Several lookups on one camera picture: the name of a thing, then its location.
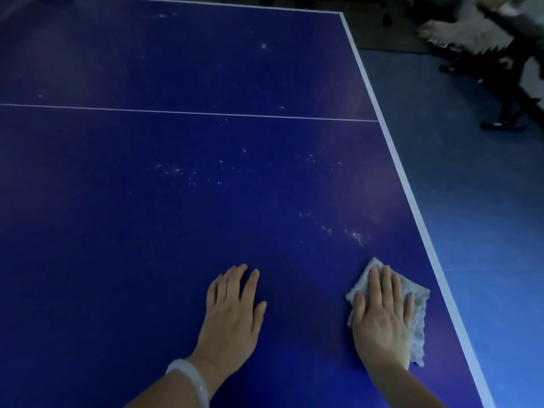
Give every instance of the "left hand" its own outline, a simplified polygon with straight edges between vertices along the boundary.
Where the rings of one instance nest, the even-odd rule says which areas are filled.
[[[231,267],[210,285],[206,317],[198,344],[188,360],[200,372],[211,399],[219,386],[247,361],[255,350],[266,302],[253,304],[259,279],[255,269],[240,296],[240,280],[248,266]]]

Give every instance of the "white edge line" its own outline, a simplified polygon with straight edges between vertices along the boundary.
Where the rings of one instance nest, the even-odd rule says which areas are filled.
[[[361,75],[363,76],[364,84],[366,85],[368,94],[370,95],[372,105],[374,106],[374,111],[376,112],[376,116],[378,118],[378,121],[380,122],[380,127],[384,133],[385,141],[387,142],[387,146],[389,147],[389,151],[391,152],[393,163],[395,164],[395,167],[397,168],[397,173],[399,175],[400,182],[403,185],[404,193],[406,195],[406,198],[408,199],[410,208],[412,209],[413,218],[416,221],[419,234],[421,236],[421,239],[423,240],[423,244],[427,251],[427,255],[429,256],[432,269],[435,273],[436,281],[439,284],[440,291],[442,292],[442,297],[444,298],[446,307],[448,308],[449,315],[452,318],[452,323],[455,328],[455,332],[457,333],[457,336],[459,338],[459,343],[461,343],[461,348],[463,349],[463,353],[465,354],[465,358],[468,363],[468,368],[470,369],[472,373],[472,378],[478,390],[478,394],[480,395],[481,402],[485,408],[495,408],[493,397],[491,396],[491,392],[489,391],[489,388],[485,381],[484,374],[481,371],[480,364],[478,362],[478,359],[476,358],[476,354],[474,353],[474,349],[472,348],[470,339],[468,338],[465,325],[463,324],[463,321],[461,320],[461,315],[459,314],[459,310],[453,299],[452,291],[450,290],[448,286],[448,282],[445,279],[445,275],[442,270],[442,267],[440,266],[438,256],[436,255],[435,249],[432,246],[432,242],[429,237],[429,233],[427,232],[427,228],[425,227],[425,223],[423,222],[421,212],[419,211],[419,208],[417,206],[416,199],[412,193],[410,184],[408,183],[408,178],[406,177],[406,173],[404,172],[403,166],[400,162],[399,155],[397,153],[397,150],[395,149],[393,139],[391,138],[391,134],[389,133],[389,130],[387,129],[387,125],[385,124],[384,116],[382,115],[380,106],[377,103],[376,96],[374,95],[374,91],[372,90],[372,87],[371,87],[371,82],[368,79],[368,75],[366,71],[364,70],[361,57],[359,56],[357,47],[355,46],[355,42],[353,41],[353,37],[351,36],[348,23],[346,22],[343,13],[340,13],[340,18],[342,20],[342,24],[344,25],[345,32],[351,44],[351,49],[353,50],[353,54],[355,55],[355,60],[357,61],[359,70],[361,71]]]
[[[206,112],[198,112],[198,111],[176,111],[176,110],[112,109],[112,108],[102,108],[102,107],[52,106],[52,105],[45,105],[45,104],[0,103],[0,107],[31,107],[31,108],[39,108],[39,109],[125,111],[125,112],[133,112],[133,113],[187,114],[187,115],[197,115],[197,116],[293,118],[293,119],[300,119],[300,120],[330,120],[330,121],[336,121],[336,122],[378,123],[378,120],[365,120],[362,118],[271,116],[271,115],[259,115],[259,114],[206,113]]]
[[[338,11],[327,10],[302,10],[301,8],[293,9],[288,7],[269,7],[264,5],[248,5],[248,4],[226,4],[226,3],[214,3],[211,1],[194,1],[194,0],[146,0],[146,1],[162,1],[166,3],[186,3],[186,4],[205,4],[205,5],[223,5],[227,7],[245,7],[250,9],[265,8],[269,10],[286,10],[286,11],[298,11],[305,13],[326,13],[326,14],[339,14]]]

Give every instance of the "white center line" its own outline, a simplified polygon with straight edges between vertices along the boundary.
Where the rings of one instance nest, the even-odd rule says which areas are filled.
[[[175,110],[140,110],[140,109],[111,109],[101,107],[76,107],[76,106],[48,106],[43,104],[15,104],[0,103],[0,107],[29,107],[41,109],[67,109],[67,110],[102,110],[102,111],[127,111],[134,113],[163,113],[163,114],[188,114],[201,116],[228,116],[228,117],[268,117],[268,118],[292,118],[301,120],[330,120],[338,122],[367,122],[378,123],[378,120],[365,120],[360,118],[332,118],[332,117],[299,117],[299,116],[272,116],[258,114],[233,114],[233,113],[206,113],[200,111],[175,111]]]

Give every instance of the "finger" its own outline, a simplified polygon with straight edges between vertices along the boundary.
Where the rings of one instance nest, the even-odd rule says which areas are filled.
[[[222,274],[219,274],[208,288],[208,294],[206,295],[206,308],[208,309],[214,306],[217,301],[217,286],[219,285],[221,276]]]
[[[251,331],[253,332],[253,335],[255,338],[259,336],[259,332],[261,331],[261,327],[263,325],[263,319],[264,319],[264,311],[267,310],[267,303],[261,302],[253,311],[253,327]]]
[[[381,303],[388,311],[393,310],[393,287],[391,286],[391,268],[384,266],[381,271]]]
[[[357,325],[363,321],[364,318],[364,307],[365,307],[364,296],[361,292],[355,294],[355,300],[353,301],[353,324]]]
[[[404,304],[403,288],[400,285],[400,276],[398,274],[394,274],[391,282],[393,285],[393,309],[395,311],[395,315],[398,318],[402,318],[404,312]]]
[[[259,280],[259,270],[255,269],[248,281],[245,283],[244,291],[241,294],[241,301],[247,306],[253,309],[253,302],[255,301],[255,291],[257,290],[257,281]]]
[[[235,266],[230,267],[227,272],[221,277],[219,280],[219,284],[217,286],[217,302],[225,302],[225,298],[227,296],[227,285],[228,285],[228,277],[233,271],[233,269],[236,269]]]
[[[227,301],[240,300],[240,279],[247,268],[248,266],[243,263],[232,270],[231,275],[228,277]]]
[[[370,302],[371,307],[377,306],[382,307],[381,305],[381,287],[380,287],[380,277],[377,274],[377,268],[375,266],[371,269],[371,277],[370,277],[371,283],[370,283]]]
[[[406,297],[406,306],[404,307],[404,324],[410,330],[412,330],[414,308],[414,297],[413,294],[410,293]]]

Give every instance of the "white cloth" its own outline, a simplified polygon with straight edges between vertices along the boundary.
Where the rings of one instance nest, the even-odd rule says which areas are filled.
[[[355,300],[355,293],[361,292],[364,296],[364,300],[368,302],[368,276],[371,271],[371,267],[377,267],[378,273],[380,274],[381,279],[381,271],[384,267],[384,264],[377,260],[376,258],[372,258],[372,260],[368,263],[367,267],[364,268],[364,272],[359,278],[359,281],[355,284],[355,286],[348,292],[348,294],[345,296],[347,301],[349,303],[353,303]],[[425,327],[425,308],[427,306],[427,299],[429,298],[430,290],[427,288],[424,288],[423,286],[418,285],[415,282],[412,282],[402,276],[401,274],[398,274],[400,276],[400,285],[402,287],[403,291],[403,299],[406,299],[406,295],[409,293],[412,293],[414,295],[414,302],[415,302],[415,309],[414,309],[414,316],[413,316],[413,324],[412,324],[412,336],[411,336],[411,342],[410,342],[410,362],[415,362],[420,367],[423,366],[423,344],[425,343],[425,333],[423,332],[423,328]],[[353,319],[353,311],[351,311],[349,318],[348,318],[348,326],[351,328],[351,321]]]

